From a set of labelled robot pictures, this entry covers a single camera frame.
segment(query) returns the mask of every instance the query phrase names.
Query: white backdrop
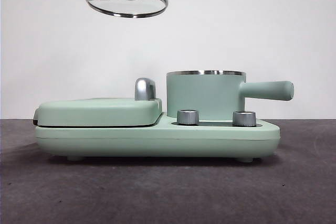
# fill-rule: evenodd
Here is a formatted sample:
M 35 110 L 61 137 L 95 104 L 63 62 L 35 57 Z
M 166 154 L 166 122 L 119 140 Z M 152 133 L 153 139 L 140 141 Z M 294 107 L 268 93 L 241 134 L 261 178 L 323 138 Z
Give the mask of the white backdrop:
M 169 0 L 145 19 L 85 0 L 1 1 L 2 118 L 32 118 L 45 101 L 133 97 L 138 77 L 165 104 L 166 73 L 194 69 L 292 81 L 292 101 L 247 99 L 259 118 L 336 118 L 336 0 Z

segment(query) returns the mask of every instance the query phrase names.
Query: gray floor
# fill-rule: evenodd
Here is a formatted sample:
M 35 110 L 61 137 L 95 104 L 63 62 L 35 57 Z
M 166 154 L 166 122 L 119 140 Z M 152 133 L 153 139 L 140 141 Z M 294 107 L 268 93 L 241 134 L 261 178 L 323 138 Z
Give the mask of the gray floor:
M 88 158 L 43 153 L 30 120 L 1 120 L 10 223 L 336 223 L 336 120 L 269 120 L 275 155 Z

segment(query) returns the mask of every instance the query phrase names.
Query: lid knob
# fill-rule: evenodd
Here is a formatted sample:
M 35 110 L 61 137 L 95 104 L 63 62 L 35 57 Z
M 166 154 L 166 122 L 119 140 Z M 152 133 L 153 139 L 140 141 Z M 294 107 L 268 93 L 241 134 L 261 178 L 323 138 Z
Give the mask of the lid knob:
M 198 125 L 199 124 L 198 110 L 178 110 L 177 123 L 181 125 Z
M 256 113 L 253 111 L 233 112 L 232 124 L 242 127 L 257 126 Z

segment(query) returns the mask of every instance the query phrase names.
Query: silver handle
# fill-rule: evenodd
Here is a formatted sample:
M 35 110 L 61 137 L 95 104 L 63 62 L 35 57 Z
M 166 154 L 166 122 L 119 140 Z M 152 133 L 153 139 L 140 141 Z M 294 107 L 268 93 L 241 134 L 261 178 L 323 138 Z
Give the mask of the silver handle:
M 149 101 L 156 98 L 155 82 L 149 78 L 139 78 L 135 82 L 136 101 Z

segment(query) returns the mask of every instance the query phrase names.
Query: mint green pot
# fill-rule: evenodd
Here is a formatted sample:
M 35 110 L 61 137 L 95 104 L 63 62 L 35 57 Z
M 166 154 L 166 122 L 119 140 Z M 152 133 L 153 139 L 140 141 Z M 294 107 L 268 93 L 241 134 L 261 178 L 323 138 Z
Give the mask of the mint green pot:
M 290 81 L 246 83 L 238 71 L 195 70 L 167 74 L 167 115 L 181 109 L 199 110 L 200 120 L 231 120 L 234 111 L 245 110 L 245 98 L 289 101 Z

